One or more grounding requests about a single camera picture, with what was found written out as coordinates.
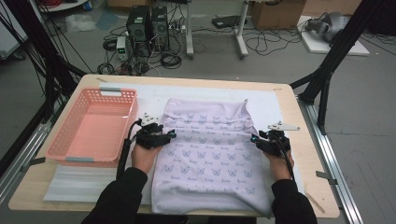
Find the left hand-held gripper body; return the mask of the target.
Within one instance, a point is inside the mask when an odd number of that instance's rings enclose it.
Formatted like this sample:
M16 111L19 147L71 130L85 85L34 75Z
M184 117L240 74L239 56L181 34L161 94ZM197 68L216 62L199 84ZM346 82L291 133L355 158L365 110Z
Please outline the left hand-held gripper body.
M170 140L163 139L163 126L158 123L159 118L148 113L143 115L139 125L141 129L136 133L136 143L141 147L152 149L162 147L170 143Z

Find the lilac butterfly print cloth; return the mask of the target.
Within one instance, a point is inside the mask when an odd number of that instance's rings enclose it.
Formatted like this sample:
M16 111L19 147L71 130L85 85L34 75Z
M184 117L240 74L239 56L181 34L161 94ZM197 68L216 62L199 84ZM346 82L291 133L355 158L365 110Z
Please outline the lilac butterfly print cloth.
M151 209L159 214L198 210L271 215L262 153L247 101L169 100L163 129L177 137L157 157Z

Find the person's right hand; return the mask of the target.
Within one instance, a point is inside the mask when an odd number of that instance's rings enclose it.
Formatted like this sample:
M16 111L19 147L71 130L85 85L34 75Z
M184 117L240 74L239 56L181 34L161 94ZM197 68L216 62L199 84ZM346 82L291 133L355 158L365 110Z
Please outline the person's right hand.
M291 174L285 159L264 153L270 162L270 170L275 181L282 179L291 179Z

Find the pink perforated plastic basket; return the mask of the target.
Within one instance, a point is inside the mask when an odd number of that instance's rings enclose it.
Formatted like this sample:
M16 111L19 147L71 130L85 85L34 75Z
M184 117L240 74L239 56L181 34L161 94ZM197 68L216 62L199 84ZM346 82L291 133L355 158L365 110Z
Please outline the pink perforated plastic basket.
M81 90L51 140L46 157L62 165L116 167L137 109L134 89Z

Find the thin wooden stick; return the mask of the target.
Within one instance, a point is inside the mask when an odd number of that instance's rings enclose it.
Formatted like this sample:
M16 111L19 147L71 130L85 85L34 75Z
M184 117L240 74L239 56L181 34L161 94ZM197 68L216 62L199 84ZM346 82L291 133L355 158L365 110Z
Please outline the thin wooden stick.
M307 191L305 193L305 196L308 198L308 200L314 206L316 211L318 211L320 214L326 213L324 203L323 203L322 199L317 194L315 194L314 192L311 192L311 191Z

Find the white desk leg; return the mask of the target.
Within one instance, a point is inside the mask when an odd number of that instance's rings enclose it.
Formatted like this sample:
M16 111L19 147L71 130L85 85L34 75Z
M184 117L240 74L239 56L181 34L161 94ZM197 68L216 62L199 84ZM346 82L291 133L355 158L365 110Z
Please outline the white desk leg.
M191 0L186 0L186 52L190 59L193 59L193 40L192 40L192 25L191 25Z
M243 31L245 26L245 19L248 13L248 0L242 1L242 8L238 28L234 31L235 39L240 49L240 58L244 59L248 56L248 50L243 38Z

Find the white floor board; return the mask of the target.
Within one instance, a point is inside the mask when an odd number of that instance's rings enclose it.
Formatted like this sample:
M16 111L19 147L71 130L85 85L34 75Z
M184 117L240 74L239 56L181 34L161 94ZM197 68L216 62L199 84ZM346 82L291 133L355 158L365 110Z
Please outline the white floor board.
M298 20L297 29L301 33L304 45L310 53L327 54L331 49L330 44L324 41L315 32L305 30L307 21L310 19L310 16L301 16ZM348 52L349 56L368 56L369 54L370 52L359 41L357 41Z

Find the white power strip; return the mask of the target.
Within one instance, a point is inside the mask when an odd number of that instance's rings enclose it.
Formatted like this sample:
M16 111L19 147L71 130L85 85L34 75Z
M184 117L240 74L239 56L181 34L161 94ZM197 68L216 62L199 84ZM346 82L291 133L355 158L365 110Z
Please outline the white power strip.
M187 32L186 26L185 25L179 25L179 24L171 24L171 25L168 26L168 29L180 32L181 34L185 34Z

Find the black computer tower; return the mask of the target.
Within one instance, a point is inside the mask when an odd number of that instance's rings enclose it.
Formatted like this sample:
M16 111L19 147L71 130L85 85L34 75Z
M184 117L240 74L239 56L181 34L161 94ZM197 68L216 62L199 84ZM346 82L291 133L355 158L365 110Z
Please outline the black computer tower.
M168 51L170 49L170 45L167 7L154 7L151 10L151 21L155 47L161 51Z
M135 56L149 56L149 40L152 38L148 6L133 6L126 22L128 35Z

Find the teal sheet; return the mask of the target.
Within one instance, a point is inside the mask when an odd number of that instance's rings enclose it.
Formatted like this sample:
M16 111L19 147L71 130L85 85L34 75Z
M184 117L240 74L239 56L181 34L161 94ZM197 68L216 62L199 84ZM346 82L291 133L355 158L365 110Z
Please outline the teal sheet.
M108 30L113 25L115 25L119 20L119 17L116 16L112 11L105 10L100 16L98 22L96 23L96 27L100 30Z

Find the brown cardboard box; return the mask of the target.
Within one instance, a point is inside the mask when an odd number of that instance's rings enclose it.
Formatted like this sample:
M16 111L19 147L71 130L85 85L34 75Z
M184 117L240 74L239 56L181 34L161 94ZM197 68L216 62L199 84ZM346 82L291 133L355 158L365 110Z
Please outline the brown cardboard box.
M297 26L307 0L279 0L256 2L251 19L258 30L294 29Z

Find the clear plastic bag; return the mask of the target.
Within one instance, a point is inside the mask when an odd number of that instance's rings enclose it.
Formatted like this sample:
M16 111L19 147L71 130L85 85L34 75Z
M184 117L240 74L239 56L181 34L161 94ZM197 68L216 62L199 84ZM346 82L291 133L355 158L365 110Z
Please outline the clear plastic bag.
M96 28L90 15L75 14L65 18L68 33L89 32Z

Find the aluminium rail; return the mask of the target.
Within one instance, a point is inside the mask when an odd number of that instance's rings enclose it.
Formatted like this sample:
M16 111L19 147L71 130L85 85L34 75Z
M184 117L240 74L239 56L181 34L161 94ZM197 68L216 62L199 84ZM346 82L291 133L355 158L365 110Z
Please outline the aluminium rail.
M6 200L11 190L26 173L20 172L21 166L30 160L44 157L38 156L38 152L47 139L50 130L51 126L49 124L39 123L32 131L26 134L27 139L22 143L21 150L0 177L0 204Z
M324 165L325 173L330 174L338 181L338 185L330 185L332 191L335 193L338 210L343 214L343 218L346 220L347 224L363 224L361 213L353 199L342 169L333 152L331 141L328 135L317 125L318 112L316 108L313 105L307 105L301 100L298 100L298 104L303 114L306 116L305 122L313 131L313 137L318 144L319 157Z

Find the grey metal bracket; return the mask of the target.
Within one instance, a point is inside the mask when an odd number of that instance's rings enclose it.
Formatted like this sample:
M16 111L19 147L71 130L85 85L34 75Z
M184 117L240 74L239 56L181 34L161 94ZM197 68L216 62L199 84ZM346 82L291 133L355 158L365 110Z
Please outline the grey metal bracket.
M46 161L45 157L41 157L41 158L36 158L33 160L28 161L25 165L21 166L20 168L20 172L27 172L29 170L29 168L33 165L37 165L40 163L44 163Z
M316 171L316 176L326 179L329 182L329 185L338 185L338 181L336 178L333 178L330 174L321 172L321 171Z

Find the black frame strut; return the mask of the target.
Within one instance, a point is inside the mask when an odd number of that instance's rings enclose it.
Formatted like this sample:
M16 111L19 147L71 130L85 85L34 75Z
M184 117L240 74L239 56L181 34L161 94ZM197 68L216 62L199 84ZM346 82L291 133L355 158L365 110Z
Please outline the black frame strut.
M390 0L361 0L346 28L334 41L333 46L320 66L310 75L302 77L290 84L293 89L307 87L298 95L298 99L306 105L313 105L320 95L317 126L326 135L325 119L332 75L340 63L345 59L363 31L377 17Z
M45 79L45 103L42 105L42 110L43 120L47 121L55 114L56 100L60 96L69 98L76 89L78 82L73 75L83 77L86 72L68 62L55 48L29 0L0 0L0 6L3 5L8 7L40 56L37 58L32 49L21 40L21 36L11 23L0 16L0 22L25 50L36 73Z

